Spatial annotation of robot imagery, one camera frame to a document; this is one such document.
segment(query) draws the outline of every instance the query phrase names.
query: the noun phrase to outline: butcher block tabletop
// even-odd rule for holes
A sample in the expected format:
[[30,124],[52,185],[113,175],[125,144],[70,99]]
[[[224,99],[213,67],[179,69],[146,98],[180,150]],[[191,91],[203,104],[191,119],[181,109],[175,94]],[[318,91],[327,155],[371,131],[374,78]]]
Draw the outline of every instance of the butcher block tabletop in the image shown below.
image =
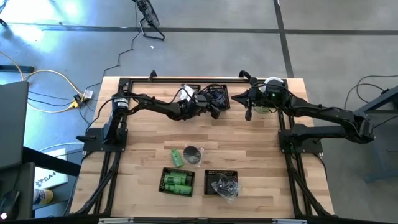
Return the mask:
[[[179,78],[183,80],[181,83],[189,83],[187,79],[190,77]],[[104,77],[95,117],[100,106],[117,92],[119,79],[120,77]],[[181,83],[134,83],[132,91],[154,96],[158,100],[170,101]],[[288,78],[287,83],[294,95],[308,101],[303,79]],[[211,83],[195,84],[204,88]],[[127,117],[128,139],[126,150],[121,154],[112,216],[294,217],[286,161],[280,152],[277,138],[277,113],[259,114],[253,111],[252,120],[246,121],[246,109],[233,101],[231,96],[243,93],[250,87],[249,84],[228,83],[227,87],[231,109],[222,111],[218,119],[213,119],[210,113],[205,113],[187,121],[173,121],[164,114],[148,110],[140,110]],[[131,100],[130,108],[135,105],[136,102]],[[108,103],[93,127],[103,127],[109,119],[110,112],[111,103]],[[309,117],[295,118],[295,122],[313,126],[312,118]],[[176,148],[182,155],[182,150],[187,144],[205,150],[200,167],[185,164],[180,168],[195,172],[192,197],[159,192],[163,168],[174,167],[171,150]],[[83,161],[71,212],[81,208],[97,187],[103,157],[103,152],[94,152]],[[321,162],[311,154],[302,154],[302,159],[308,188],[324,208],[333,213]],[[207,169],[238,172],[239,196],[232,204],[219,196],[204,195],[204,176]],[[304,212],[303,197],[299,188],[297,195],[300,208]],[[105,207],[107,196],[108,187],[104,190],[101,211]]]

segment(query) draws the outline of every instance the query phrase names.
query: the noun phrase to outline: concrete floor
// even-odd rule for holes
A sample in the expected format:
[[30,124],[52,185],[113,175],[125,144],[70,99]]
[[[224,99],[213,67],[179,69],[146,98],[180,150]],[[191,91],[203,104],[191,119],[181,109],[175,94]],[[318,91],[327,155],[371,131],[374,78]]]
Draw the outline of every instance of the concrete floor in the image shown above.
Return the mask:
[[[280,0],[286,29],[398,30],[397,1],[389,0]],[[161,27],[277,29],[273,0],[153,0]],[[10,0],[0,14],[7,22],[81,26],[134,27],[130,0]],[[66,74],[80,90],[98,83],[103,70],[116,64],[136,32],[43,31],[43,26],[12,26],[0,30],[0,49],[20,65],[52,69]],[[242,69],[259,77],[287,77],[279,34],[167,32],[165,42],[139,36],[135,50],[121,57],[121,66],[106,75],[193,75],[235,77]],[[366,75],[397,75],[396,35],[287,35],[294,77],[304,78],[311,103],[343,106],[348,90]],[[0,63],[8,64],[4,58]],[[382,88],[397,85],[398,78],[370,78]],[[16,73],[2,73],[0,83],[19,80]],[[99,86],[93,88],[95,93]],[[71,98],[73,89],[51,74],[31,79],[30,89]],[[380,92],[362,86],[365,99]],[[52,103],[55,99],[38,97]],[[348,109],[363,105],[354,94]],[[51,106],[41,108],[55,110]],[[88,119],[93,112],[84,110]],[[377,124],[388,116],[375,116]],[[315,120],[316,125],[325,125]],[[371,147],[393,150],[397,121],[376,130],[377,140],[357,145],[345,140],[322,140],[331,199],[337,215],[346,218],[397,222],[398,179],[366,184],[363,177],[375,171]],[[76,142],[85,122],[77,110],[45,114],[28,109],[25,145],[41,149]],[[394,153],[384,153],[396,164]],[[43,216],[59,214],[40,212]]]

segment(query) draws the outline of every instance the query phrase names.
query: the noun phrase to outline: clear plastic bag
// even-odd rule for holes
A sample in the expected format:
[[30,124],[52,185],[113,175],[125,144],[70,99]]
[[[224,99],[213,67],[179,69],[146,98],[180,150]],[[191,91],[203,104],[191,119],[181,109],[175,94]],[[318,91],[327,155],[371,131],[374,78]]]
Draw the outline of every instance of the clear plastic bag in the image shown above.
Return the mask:
[[181,90],[181,92],[180,92],[180,100],[185,100],[185,99],[190,100],[191,97],[193,96],[193,93],[195,92],[195,90],[193,90],[187,84],[185,84],[182,88],[184,90],[186,90],[186,91]]
[[185,145],[182,156],[184,163],[200,167],[204,151],[205,149],[202,147],[189,146],[188,144]]
[[239,184],[224,174],[220,175],[218,181],[211,183],[214,190],[221,195],[228,203],[232,203],[239,192]]

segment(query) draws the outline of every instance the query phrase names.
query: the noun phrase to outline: black basket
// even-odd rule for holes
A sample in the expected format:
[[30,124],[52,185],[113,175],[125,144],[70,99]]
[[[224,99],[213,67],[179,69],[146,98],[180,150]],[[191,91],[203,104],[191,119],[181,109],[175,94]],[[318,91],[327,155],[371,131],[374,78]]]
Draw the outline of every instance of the black basket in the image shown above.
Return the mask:
[[[171,192],[171,191],[168,191],[168,190],[164,189],[164,175],[169,175],[172,171],[179,172],[181,174],[186,174],[187,177],[191,177],[191,184],[187,185],[187,186],[192,187],[191,194],[189,194],[189,195],[176,194],[174,192]],[[160,178],[159,192],[167,193],[167,194],[180,195],[180,196],[192,197],[194,182],[195,182],[195,172],[164,167],[163,168],[163,172],[162,172],[162,177]]]
[[238,182],[238,172],[231,170],[205,170],[205,195],[219,195],[216,190],[211,186],[211,183],[220,179],[220,175],[224,174],[227,177]]
[[212,95],[214,95],[215,92],[218,92],[218,94],[222,94],[224,96],[224,100],[216,100],[215,102],[213,102],[218,109],[227,110],[231,108],[231,105],[229,104],[228,89],[226,85],[211,85],[207,88],[206,91]]

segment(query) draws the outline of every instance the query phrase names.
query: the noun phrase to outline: green battery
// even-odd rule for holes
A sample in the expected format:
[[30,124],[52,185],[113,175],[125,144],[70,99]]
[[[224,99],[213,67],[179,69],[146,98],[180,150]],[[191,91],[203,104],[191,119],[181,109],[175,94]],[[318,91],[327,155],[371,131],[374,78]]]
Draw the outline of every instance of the green battery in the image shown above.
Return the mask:
[[173,177],[184,177],[184,178],[187,178],[187,174],[180,173],[180,172],[177,172],[177,171],[170,172],[170,175],[172,175]]
[[182,185],[170,185],[170,184],[165,184],[164,185],[165,190],[172,191],[176,194],[186,194],[189,195],[192,192],[192,187],[190,186],[182,186]]
[[176,149],[172,149],[172,159],[176,167],[181,167],[184,165],[181,159],[181,155]]
[[186,178],[184,177],[173,177],[171,175],[164,175],[165,184],[185,184]]

